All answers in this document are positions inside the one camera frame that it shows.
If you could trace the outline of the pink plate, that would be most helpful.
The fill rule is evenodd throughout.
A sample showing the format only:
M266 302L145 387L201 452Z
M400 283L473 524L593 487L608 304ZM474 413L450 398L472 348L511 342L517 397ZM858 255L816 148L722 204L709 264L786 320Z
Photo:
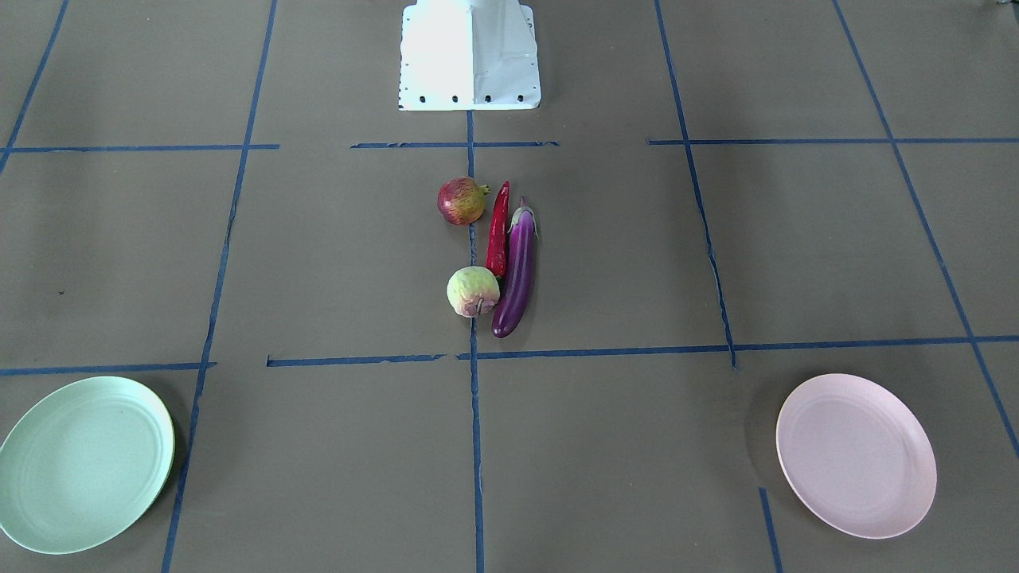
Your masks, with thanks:
M859 375L797 385L780 406L775 446L790 489L848 536L903 536L935 501L938 463L927 432L903 400Z

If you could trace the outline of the green yellow apple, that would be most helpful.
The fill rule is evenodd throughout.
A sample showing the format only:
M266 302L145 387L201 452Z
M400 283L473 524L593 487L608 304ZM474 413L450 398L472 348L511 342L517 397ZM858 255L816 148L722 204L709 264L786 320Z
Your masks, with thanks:
M458 316L473 318L493 310L500 301L502 291L490 269L467 266L449 277L445 294Z

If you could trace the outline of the red chili pepper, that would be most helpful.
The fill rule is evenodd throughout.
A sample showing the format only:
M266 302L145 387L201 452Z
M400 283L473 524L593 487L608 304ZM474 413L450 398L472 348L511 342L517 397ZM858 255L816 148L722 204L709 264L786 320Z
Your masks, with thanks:
M507 222L509 222L509 181L502 183L494 200L489 222L489 235L486 251L486 268L496 277L502 279L507 266Z

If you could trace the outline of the white metal base plate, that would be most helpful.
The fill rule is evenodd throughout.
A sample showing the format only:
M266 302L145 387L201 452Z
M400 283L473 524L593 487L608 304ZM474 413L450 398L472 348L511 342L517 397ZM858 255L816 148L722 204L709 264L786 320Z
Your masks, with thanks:
M398 109L531 110L541 99L530 6L417 1L404 7Z

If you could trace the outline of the purple eggplant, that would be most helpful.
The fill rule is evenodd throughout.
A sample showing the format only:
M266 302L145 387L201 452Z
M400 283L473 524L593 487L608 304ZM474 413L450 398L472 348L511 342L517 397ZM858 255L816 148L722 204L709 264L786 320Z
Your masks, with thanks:
M537 243L539 238L535 212L525 197L513 211L509 221L509 256L505 291L495 309L492 333L497 338L508 337L525 315L533 289L537 268Z

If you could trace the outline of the green plate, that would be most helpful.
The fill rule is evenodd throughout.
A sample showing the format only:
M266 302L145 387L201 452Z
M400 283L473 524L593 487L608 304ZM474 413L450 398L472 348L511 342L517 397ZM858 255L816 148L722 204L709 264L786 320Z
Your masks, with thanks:
M51 392L2 442L2 531L44 555L105 544L162 492L175 449L167 406L141 382L94 376Z

